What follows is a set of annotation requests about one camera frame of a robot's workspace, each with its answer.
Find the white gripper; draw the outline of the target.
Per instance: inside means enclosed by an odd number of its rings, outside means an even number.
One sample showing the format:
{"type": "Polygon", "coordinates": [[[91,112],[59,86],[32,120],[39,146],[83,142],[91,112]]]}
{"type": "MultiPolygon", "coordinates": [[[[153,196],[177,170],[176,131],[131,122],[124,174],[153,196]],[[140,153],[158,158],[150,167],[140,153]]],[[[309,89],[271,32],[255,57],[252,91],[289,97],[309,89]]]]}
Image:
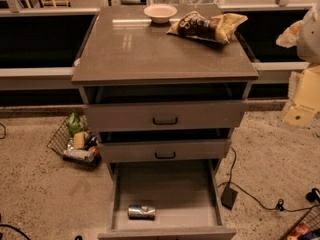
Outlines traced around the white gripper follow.
{"type": "MultiPolygon", "coordinates": [[[[297,45],[303,21],[291,24],[276,40],[280,47],[297,45]]],[[[289,78],[290,106],[282,121],[290,126],[303,127],[320,111],[320,65],[311,65],[302,73],[293,72],[289,78]]]]}

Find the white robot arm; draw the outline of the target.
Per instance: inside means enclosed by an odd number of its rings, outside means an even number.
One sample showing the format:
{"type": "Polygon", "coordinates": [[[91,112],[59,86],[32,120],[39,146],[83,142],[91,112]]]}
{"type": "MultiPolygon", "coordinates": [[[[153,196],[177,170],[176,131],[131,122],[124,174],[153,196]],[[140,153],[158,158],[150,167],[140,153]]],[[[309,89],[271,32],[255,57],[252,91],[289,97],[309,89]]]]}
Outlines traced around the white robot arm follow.
{"type": "Polygon", "coordinates": [[[276,40],[280,47],[297,48],[300,59],[309,65],[289,78],[288,97],[280,122],[302,127],[320,112],[320,11],[315,4],[302,20],[291,24],[276,40]]]}

